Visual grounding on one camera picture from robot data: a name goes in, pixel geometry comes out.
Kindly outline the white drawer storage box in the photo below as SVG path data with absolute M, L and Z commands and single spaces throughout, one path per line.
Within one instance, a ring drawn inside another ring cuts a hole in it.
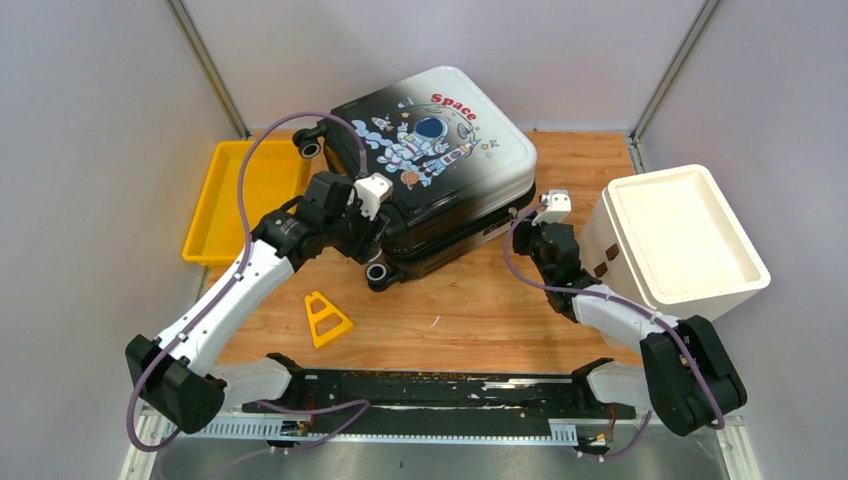
M 771 275 L 710 171 L 684 165 L 611 181 L 578 235 L 580 260 L 616 294 L 714 321 Z

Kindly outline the space astronaut hardshell suitcase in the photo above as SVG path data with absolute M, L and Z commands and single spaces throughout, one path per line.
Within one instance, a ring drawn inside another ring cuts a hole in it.
M 322 153 L 330 171 L 355 177 L 357 146 L 368 170 L 393 183 L 382 253 L 365 269 L 382 292 L 420 279 L 504 233 L 536 193 L 537 151 L 472 79 L 437 66 L 332 109 L 292 137 L 299 153 Z

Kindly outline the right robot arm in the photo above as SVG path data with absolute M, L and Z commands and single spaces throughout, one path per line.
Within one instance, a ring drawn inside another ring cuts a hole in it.
M 638 366 L 601 359 L 578 370 L 571 403 L 584 417 L 610 404 L 653 412 L 674 434 L 724 428 L 727 414 L 747 402 L 747 391 L 712 323 L 680 319 L 640 306 L 582 267 L 572 226 L 517 220 L 504 241 L 504 258 L 529 257 L 540 275 L 520 281 L 543 290 L 551 308 L 638 353 Z

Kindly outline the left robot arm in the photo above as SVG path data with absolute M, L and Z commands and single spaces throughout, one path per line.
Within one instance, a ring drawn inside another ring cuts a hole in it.
M 237 259 L 188 312 L 154 339 L 138 335 L 128 343 L 137 396 L 185 434 L 259 400 L 298 411 L 307 389 L 292 363 L 269 354 L 224 366 L 216 362 L 219 353 L 267 296 L 324 249 L 359 264 L 375 258 L 387 226 L 380 209 L 392 193 L 379 173 L 351 180 L 321 172 L 302 196 L 262 216 Z

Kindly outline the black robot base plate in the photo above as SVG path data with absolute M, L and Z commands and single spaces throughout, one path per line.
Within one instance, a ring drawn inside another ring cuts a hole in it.
M 545 420 L 606 428 L 637 417 L 630 406 L 595 400 L 570 374 L 307 369 L 276 403 L 311 409 L 311 426 L 333 430 L 357 412 L 347 404 L 358 400 L 369 407 L 354 423 L 402 433 L 539 433 Z

